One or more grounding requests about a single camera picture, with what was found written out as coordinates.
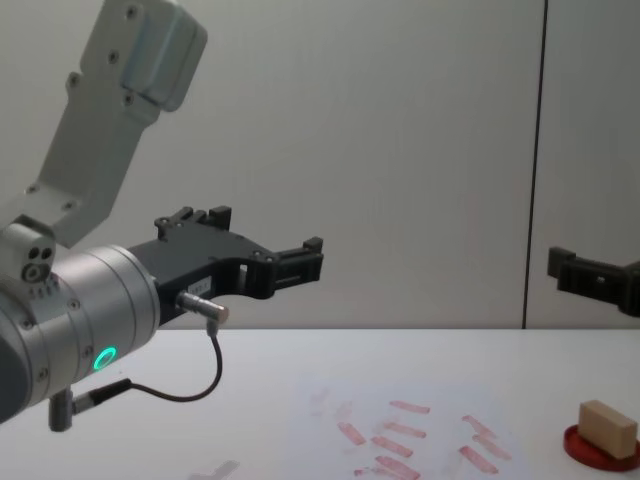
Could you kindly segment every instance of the black bracket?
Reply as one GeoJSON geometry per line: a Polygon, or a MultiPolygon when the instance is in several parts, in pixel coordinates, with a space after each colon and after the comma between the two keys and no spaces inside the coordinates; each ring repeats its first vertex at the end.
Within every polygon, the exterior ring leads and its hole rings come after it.
{"type": "Polygon", "coordinates": [[[273,252],[229,231],[231,208],[194,211],[184,207],[155,220],[158,239],[130,249],[155,278],[164,324],[184,313],[176,307],[182,291],[211,299],[244,295],[267,299],[276,290],[320,279],[323,241],[273,252]]]}
{"type": "Polygon", "coordinates": [[[611,303],[622,313],[640,317],[640,262],[618,267],[555,247],[549,249],[547,274],[558,279],[558,290],[611,303]]]}

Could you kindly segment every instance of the paper sheet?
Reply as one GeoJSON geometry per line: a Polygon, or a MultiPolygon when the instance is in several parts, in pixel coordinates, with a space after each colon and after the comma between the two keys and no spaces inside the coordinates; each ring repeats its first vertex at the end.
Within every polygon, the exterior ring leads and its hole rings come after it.
{"type": "Polygon", "coordinates": [[[479,387],[355,385],[298,390],[284,478],[530,478],[499,405],[479,387]]]}

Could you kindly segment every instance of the silver cylindrical joint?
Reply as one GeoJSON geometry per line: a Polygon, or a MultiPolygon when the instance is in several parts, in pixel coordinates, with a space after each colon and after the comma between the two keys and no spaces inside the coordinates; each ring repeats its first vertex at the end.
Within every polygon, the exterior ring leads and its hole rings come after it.
{"type": "Polygon", "coordinates": [[[177,303],[180,308],[192,313],[197,313],[205,318],[215,320],[217,323],[224,323],[229,318],[229,309],[211,300],[205,300],[197,295],[181,292],[178,295],[177,303]]]}
{"type": "Polygon", "coordinates": [[[71,255],[53,272],[25,291],[1,287],[0,423],[141,347],[158,328],[153,279],[127,250],[71,255]]]}

